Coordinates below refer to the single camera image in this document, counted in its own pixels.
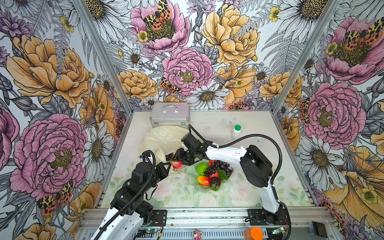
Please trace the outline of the red pink apple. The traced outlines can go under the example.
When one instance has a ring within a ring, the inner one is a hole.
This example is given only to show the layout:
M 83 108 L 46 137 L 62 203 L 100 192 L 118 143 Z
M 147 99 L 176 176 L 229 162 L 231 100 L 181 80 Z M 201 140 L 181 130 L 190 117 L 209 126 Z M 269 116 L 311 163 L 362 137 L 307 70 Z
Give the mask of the red pink apple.
M 176 171 L 183 166 L 181 161 L 171 161 L 171 165 L 173 166 L 173 170 Z

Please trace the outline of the translucent cream plastic bag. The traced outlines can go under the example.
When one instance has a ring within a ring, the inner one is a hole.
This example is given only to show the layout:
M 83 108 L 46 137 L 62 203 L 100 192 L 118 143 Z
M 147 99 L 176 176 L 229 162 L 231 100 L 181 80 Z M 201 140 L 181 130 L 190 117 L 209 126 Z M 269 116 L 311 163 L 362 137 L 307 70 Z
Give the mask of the translucent cream plastic bag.
M 156 164 L 166 162 L 166 155 L 175 153 L 182 148 L 181 139 L 188 134 L 185 128 L 177 126 L 159 126 L 151 129 L 139 145 L 139 153 L 152 151 L 156 157 Z

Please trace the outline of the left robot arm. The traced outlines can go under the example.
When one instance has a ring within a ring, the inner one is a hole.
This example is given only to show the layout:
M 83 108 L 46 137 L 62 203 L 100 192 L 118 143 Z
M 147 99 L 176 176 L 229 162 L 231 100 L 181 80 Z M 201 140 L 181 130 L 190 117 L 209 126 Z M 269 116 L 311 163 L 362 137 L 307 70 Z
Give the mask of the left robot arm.
M 93 240 L 128 240 L 153 216 L 153 206 L 144 200 L 144 194 L 168 177 L 171 163 L 156 166 L 140 162 L 132 177 L 116 192 L 102 223 L 92 236 Z

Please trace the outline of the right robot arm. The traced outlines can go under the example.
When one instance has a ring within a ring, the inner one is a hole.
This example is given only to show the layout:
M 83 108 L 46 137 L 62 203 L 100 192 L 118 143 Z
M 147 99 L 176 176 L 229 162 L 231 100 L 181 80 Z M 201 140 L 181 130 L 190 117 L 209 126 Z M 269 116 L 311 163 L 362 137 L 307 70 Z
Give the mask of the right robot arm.
M 270 141 L 277 149 L 278 165 L 273 170 L 271 161 L 261 150 L 250 145 L 247 148 L 233 148 L 232 145 L 248 138 L 259 137 Z M 260 213 L 261 220 L 269 225 L 276 225 L 279 220 L 290 222 L 287 206 L 282 203 L 277 195 L 274 180 L 277 177 L 283 163 L 283 155 L 278 143 L 271 137 L 262 134 L 251 134 L 241 137 L 229 144 L 218 145 L 212 141 L 195 138 L 192 134 L 186 134 L 181 139 L 182 147 L 176 152 L 166 155 L 168 162 L 181 162 L 184 166 L 191 166 L 198 161 L 216 160 L 241 166 L 248 182 L 259 188 L 263 208 Z

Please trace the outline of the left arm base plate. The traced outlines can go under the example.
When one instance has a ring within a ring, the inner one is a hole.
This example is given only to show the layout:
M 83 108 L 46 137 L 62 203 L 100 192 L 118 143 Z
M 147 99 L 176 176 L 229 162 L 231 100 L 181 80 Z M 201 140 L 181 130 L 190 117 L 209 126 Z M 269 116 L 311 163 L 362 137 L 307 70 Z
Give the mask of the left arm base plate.
M 167 210 L 151 210 L 144 216 L 144 226 L 165 227 L 167 222 Z

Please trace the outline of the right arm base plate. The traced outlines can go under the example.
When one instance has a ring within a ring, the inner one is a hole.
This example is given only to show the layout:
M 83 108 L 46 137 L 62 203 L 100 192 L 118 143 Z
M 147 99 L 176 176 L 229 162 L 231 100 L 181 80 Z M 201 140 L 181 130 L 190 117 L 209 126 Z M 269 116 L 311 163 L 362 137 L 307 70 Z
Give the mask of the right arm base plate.
M 290 222 L 287 211 L 282 207 L 276 213 L 264 209 L 248 209 L 247 213 L 245 222 L 249 222 L 251 226 L 288 225 Z

